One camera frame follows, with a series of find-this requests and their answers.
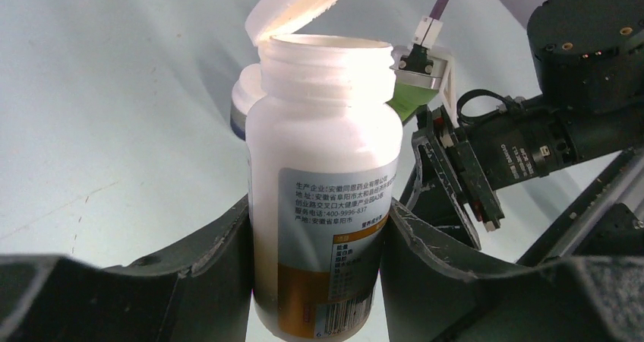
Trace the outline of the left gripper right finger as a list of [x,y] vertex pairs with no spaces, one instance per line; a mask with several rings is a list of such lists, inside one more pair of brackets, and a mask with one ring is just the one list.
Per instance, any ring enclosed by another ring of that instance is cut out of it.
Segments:
[[537,267],[453,239],[393,201],[380,279],[392,341],[641,341],[643,259]]

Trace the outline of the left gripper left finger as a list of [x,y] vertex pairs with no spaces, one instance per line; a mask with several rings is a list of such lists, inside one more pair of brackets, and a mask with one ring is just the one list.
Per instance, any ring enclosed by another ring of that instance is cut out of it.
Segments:
[[243,341],[253,283],[248,201],[128,266],[1,257],[3,341]]

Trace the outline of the white bottle orange label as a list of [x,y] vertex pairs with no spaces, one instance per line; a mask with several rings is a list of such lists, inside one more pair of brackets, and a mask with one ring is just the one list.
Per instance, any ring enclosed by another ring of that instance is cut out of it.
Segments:
[[245,123],[253,296],[285,341],[365,325],[403,138],[392,46],[301,33],[337,1],[260,0],[245,22],[265,93]]

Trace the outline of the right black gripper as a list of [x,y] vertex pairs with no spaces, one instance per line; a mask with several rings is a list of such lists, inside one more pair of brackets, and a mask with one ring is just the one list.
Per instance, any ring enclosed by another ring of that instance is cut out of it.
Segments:
[[409,210],[457,241],[480,249],[475,222],[491,232],[505,217],[496,191],[464,130],[452,124],[445,108],[423,109],[416,118]]

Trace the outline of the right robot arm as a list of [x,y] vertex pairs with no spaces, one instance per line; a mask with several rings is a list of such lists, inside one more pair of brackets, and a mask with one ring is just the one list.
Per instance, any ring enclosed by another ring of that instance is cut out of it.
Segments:
[[470,90],[417,112],[403,204],[461,243],[499,229],[497,191],[643,142],[643,0],[543,0],[526,21],[536,97]]

